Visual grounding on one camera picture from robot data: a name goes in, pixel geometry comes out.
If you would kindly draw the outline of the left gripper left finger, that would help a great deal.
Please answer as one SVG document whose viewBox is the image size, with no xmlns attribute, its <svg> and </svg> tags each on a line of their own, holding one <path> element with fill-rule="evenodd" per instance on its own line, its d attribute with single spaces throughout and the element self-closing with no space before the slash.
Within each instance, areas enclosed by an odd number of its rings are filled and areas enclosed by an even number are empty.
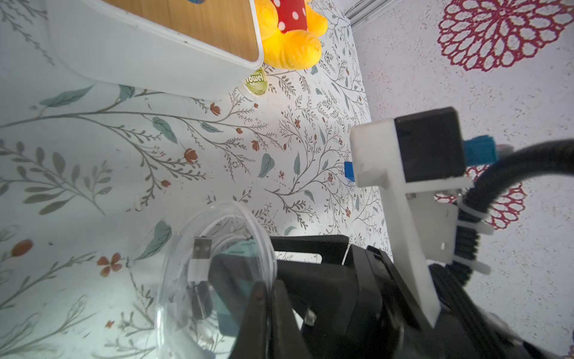
<svg viewBox="0 0 574 359">
<path fill-rule="evenodd" d="M 266 285 L 263 282 L 255 283 L 229 359 L 265 359 L 268 357 L 269 317 L 271 315 L 269 303 Z"/>
</svg>

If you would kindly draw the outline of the teal charger cube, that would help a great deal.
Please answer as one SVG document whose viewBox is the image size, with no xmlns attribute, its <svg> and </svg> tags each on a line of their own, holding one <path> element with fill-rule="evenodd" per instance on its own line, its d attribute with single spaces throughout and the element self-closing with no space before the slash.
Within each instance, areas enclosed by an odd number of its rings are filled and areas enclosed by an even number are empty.
<svg viewBox="0 0 574 359">
<path fill-rule="evenodd" d="M 239 334 L 255 283 L 263 282 L 259 248 L 253 240 L 237 242 L 212 259 L 208 276 L 219 332 Z"/>
</svg>

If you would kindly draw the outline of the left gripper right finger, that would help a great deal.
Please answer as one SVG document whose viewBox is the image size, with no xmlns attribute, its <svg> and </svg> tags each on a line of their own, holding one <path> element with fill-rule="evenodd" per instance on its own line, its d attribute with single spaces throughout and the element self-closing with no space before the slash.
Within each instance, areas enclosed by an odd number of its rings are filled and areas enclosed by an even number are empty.
<svg viewBox="0 0 574 359">
<path fill-rule="evenodd" d="M 275 359 L 311 359 L 297 327 L 284 282 L 276 279 L 271 292 L 271 357 Z"/>
</svg>

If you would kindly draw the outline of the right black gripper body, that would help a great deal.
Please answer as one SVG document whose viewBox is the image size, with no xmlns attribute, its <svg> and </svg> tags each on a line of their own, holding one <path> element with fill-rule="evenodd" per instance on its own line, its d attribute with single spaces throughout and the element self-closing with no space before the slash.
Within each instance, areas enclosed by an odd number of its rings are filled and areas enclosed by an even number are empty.
<svg viewBox="0 0 574 359">
<path fill-rule="evenodd" d="M 439 316 L 430 323 L 394 263 L 347 236 L 275 236 L 276 251 L 318 254 L 281 260 L 277 276 L 313 358 L 536 358 L 538 348 L 482 311 L 445 267 L 430 267 Z"/>
</svg>

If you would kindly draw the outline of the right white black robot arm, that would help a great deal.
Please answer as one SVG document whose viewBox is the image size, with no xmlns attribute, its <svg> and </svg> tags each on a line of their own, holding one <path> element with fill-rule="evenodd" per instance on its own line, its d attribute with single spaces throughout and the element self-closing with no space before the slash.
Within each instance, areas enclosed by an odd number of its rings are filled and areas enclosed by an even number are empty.
<svg viewBox="0 0 574 359">
<path fill-rule="evenodd" d="M 343 234 L 353 245 L 390 249 L 387 216 L 373 189 L 344 178 L 349 144 L 337 138 L 293 140 L 272 154 L 265 190 L 282 214 L 272 233 Z M 512 186 L 497 200 L 479 254 L 493 263 L 491 278 L 469 290 L 527 340 L 563 358 L 573 347 L 573 211 L 565 179 Z"/>
</svg>

